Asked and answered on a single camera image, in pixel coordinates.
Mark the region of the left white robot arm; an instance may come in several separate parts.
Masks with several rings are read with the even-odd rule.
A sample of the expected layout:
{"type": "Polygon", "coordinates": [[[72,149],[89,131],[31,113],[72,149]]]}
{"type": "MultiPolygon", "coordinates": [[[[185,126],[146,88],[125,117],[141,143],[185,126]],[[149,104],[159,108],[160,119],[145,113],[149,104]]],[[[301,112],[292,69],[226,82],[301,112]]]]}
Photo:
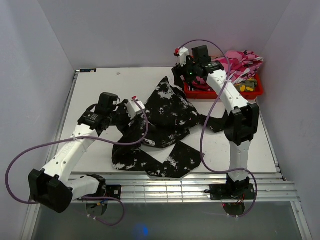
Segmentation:
{"type": "Polygon", "coordinates": [[[73,200],[89,196],[100,200],[106,195],[106,181],[97,174],[87,174],[70,180],[69,177],[96,138],[109,128],[129,123],[140,111],[133,100],[118,104],[118,96],[103,92],[77,121],[67,141],[41,170],[28,175],[31,199],[57,212],[64,212],[73,200]]]}

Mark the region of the black white splatter trousers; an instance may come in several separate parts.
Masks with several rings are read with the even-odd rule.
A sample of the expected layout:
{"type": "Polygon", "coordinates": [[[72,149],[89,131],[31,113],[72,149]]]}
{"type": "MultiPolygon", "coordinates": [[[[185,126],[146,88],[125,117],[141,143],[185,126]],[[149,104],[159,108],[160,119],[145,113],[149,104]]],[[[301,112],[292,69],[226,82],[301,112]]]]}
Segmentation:
{"type": "Polygon", "coordinates": [[[128,125],[117,129],[122,133],[121,143],[142,142],[112,148],[112,165],[120,171],[146,172],[149,176],[180,179],[201,164],[200,152],[182,140],[190,129],[203,125],[206,116],[200,114],[185,94],[172,87],[164,77],[147,99],[145,114],[139,114],[128,125]],[[173,146],[164,162],[159,162],[141,149],[146,145],[157,149],[173,146]]]}

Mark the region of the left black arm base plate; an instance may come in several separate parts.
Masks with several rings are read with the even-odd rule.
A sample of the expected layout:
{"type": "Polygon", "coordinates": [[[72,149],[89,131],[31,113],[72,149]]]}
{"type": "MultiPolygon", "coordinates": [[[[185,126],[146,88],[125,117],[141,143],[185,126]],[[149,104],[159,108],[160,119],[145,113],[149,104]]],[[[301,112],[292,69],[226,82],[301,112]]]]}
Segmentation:
{"type": "Polygon", "coordinates": [[[103,185],[97,192],[97,197],[109,197],[120,200],[122,194],[122,186],[119,184],[103,185]]]}

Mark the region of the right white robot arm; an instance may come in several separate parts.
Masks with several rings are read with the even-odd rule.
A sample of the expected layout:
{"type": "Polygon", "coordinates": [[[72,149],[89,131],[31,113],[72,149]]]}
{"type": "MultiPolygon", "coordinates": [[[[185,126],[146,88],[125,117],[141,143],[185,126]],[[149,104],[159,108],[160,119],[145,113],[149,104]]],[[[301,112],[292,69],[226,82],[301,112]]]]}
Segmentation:
{"type": "Polygon", "coordinates": [[[248,168],[249,148],[258,131],[260,108],[249,103],[228,79],[227,72],[219,61],[213,61],[206,45],[189,51],[177,48],[174,55],[179,63],[172,69],[174,82],[192,85],[197,78],[205,80],[218,95],[227,112],[223,128],[230,145],[230,165],[226,172],[226,194],[237,199],[250,184],[248,168]]]}

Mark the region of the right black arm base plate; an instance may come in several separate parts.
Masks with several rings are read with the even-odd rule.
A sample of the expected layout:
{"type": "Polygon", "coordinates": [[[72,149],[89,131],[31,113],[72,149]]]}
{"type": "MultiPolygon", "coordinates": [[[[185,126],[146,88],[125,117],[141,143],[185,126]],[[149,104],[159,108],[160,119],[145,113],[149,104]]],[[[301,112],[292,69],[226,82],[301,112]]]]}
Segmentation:
{"type": "Polygon", "coordinates": [[[210,184],[204,192],[211,200],[253,200],[256,194],[251,183],[242,189],[231,189],[227,184],[210,184]]]}

